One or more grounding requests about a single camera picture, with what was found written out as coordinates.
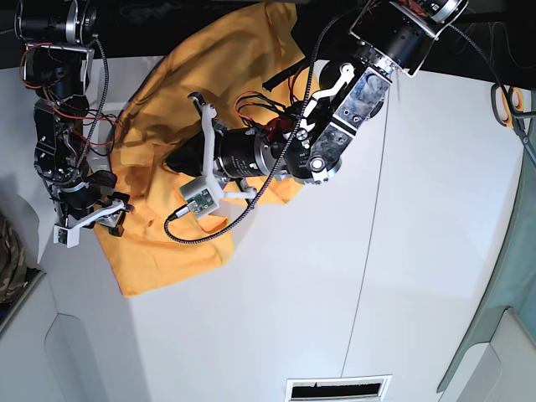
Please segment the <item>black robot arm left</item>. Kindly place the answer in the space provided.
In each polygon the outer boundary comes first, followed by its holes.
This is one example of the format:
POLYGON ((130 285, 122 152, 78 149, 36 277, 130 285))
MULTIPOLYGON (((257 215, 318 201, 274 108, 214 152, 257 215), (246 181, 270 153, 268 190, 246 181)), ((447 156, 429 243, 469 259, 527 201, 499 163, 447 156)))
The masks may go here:
POLYGON ((355 44, 346 59, 321 70, 319 90, 283 106, 265 124, 246 122, 240 129, 220 125, 200 94, 192 94, 202 130, 174 150, 166 165, 193 179, 187 200, 217 201, 227 183, 239 184, 239 196, 256 192, 247 178, 291 178, 300 184, 328 181, 358 129, 375 116, 391 86, 392 74, 415 75, 433 44, 466 9, 464 1, 369 1, 348 32, 355 44))

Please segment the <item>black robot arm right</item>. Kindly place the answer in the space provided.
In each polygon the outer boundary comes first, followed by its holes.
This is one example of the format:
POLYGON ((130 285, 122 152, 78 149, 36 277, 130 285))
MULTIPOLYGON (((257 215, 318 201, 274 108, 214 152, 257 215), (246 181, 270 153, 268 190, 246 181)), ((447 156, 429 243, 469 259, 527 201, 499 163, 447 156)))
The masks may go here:
POLYGON ((97 18, 91 1, 19 1, 14 12, 13 31, 25 47, 19 77, 39 98, 33 164, 58 216, 54 242, 67 247, 78 245, 82 229, 96 225, 122 236, 132 210, 129 195, 116 191, 117 176, 88 161, 91 153, 109 156, 115 146, 113 139, 92 140, 99 122, 116 124, 103 111, 107 89, 97 107, 86 97, 95 52, 104 49, 97 18))

